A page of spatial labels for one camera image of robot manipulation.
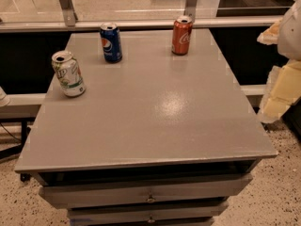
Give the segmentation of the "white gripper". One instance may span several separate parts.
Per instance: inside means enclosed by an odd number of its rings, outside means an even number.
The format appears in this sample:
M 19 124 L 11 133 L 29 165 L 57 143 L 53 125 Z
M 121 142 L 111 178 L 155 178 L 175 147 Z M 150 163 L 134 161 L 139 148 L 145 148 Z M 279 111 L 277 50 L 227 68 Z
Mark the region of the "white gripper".
M 290 60 L 283 67 L 274 66 L 268 75 L 266 88 L 257 114 L 260 122 L 273 123 L 301 98 L 301 1 L 296 1 L 275 22 L 260 33 L 257 42 L 277 44 L 278 52 Z

